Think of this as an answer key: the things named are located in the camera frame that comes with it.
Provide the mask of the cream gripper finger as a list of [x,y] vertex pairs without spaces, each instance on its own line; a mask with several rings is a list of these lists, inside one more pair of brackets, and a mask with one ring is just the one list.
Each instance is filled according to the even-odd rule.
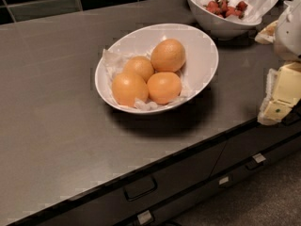
[[260,44],[273,44],[275,40],[276,29],[277,20],[273,21],[262,31],[260,31],[255,37],[255,42]]
[[274,125],[301,100],[301,63],[288,61],[278,70],[270,69],[265,93],[257,120],[262,125]]

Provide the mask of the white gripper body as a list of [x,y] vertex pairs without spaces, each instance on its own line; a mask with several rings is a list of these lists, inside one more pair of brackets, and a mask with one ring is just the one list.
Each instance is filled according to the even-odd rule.
[[284,60],[301,61],[301,0],[285,5],[277,21],[274,50]]

